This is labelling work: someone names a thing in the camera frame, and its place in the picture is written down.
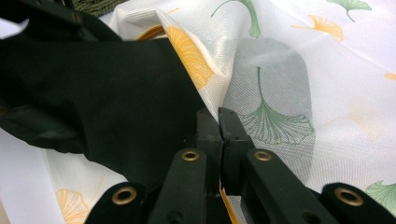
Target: black fabric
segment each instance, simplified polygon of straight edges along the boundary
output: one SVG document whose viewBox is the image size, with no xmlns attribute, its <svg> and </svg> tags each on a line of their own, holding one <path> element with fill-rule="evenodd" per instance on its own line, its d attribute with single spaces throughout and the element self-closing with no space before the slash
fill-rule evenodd
<svg viewBox="0 0 396 224">
<path fill-rule="evenodd" d="M 0 40 L 0 127 L 33 146 L 84 153 L 149 189 L 196 132 L 202 107 L 168 39 Z"/>
</svg>

